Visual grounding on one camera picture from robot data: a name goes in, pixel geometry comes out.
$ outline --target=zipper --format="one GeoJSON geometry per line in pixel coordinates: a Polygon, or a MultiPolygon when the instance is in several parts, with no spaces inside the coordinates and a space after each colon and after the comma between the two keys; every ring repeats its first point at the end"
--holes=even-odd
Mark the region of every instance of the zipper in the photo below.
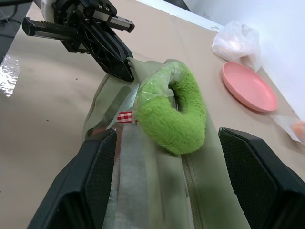
{"type": "Polygon", "coordinates": [[[198,201],[196,198],[195,194],[195,188],[194,188],[194,183],[192,180],[192,175],[191,171],[189,168],[188,164],[188,159],[187,155],[182,155],[181,160],[182,160],[182,167],[183,167],[183,172],[184,172],[184,177],[185,177],[185,182],[186,182],[186,188],[187,192],[190,198],[190,203],[191,203],[191,212],[192,212],[192,220],[193,220],[193,226],[194,229],[203,229],[203,224],[201,222],[200,214],[199,214],[199,206],[198,206],[198,201]]]}

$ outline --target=green plush ring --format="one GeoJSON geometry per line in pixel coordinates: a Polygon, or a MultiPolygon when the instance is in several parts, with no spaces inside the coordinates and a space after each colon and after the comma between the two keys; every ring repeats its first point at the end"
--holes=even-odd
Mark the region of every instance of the green plush ring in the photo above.
{"type": "Polygon", "coordinates": [[[163,65],[142,83],[136,101],[139,123],[160,146],[181,155],[204,143],[206,108],[195,77],[185,64],[163,65]],[[169,87],[178,98],[180,111],[171,107],[169,87]]]}

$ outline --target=clear plastic wrap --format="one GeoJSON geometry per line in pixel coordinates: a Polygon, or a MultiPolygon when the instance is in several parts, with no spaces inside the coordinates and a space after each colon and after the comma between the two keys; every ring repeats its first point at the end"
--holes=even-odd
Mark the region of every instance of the clear plastic wrap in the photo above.
{"type": "Polygon", "coordinates": [[[227,61],[242,63],[254,71],[260,65],[258,31],[233,20],[215,36],[212,51],[227,61]]]}
{"type": "Polygon", "coordinates": [[[151,77],[141,83],[133,105],[133,120],[136,119],[139,107],[148,100],[157,96],[173,97],[173,91],[169,86],[183,78],[186,73],[184,66],[181,62],[167,60],[151,77]]]}
{"type": "Polygon", "coordinates": [[[297,142],[305,144],[305,122],[297,118],[275,115],[274,121],[283,128],[297,142]]]}
{"type": "Polygon", "coordinates": [[[0,66],[0,89],[7,97],[13,94],[19,72],[18,60],[6,55],[0,66]]]}

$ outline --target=beige table surface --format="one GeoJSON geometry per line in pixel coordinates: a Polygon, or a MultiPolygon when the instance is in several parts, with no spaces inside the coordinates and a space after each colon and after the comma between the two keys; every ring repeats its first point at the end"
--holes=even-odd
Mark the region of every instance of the beige table surface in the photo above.
{"type": "MultiPolygon", "coordinates": [[[[119,16],[136,25],[117,34],[138,60],[175,58],[195,73],[215,127],[229,127],[264,139],[281,160],[305,179],[304,148],[270,118],[236,101],[224,87],[224,63],[211,52],[215,33],[134,0],[112,0],[119,16]]],[[[28,13],[42,20],[33,5],[28,13]]],[[[26,228],[57,173],[78,152],[81,130],[105,72],[85,54],[68,53],[59,41],[19,31],[8,55],[20,65],[11,97],[0,93],[0,228],[26,228]]],[[[279,108],[295,116],[269,77],[279,108]]]]}

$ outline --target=pink plastic plate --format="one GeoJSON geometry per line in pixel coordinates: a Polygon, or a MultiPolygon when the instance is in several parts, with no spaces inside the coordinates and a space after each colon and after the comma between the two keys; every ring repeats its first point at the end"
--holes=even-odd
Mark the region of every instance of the pink plastic plate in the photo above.
{"type": "Polygon", "coordinates": [[[223,81],[232,95],[244,105],[259,112],[277,109],[277,98],[271,87],[250,68],[236,62],[223,67],[223,81]]]}

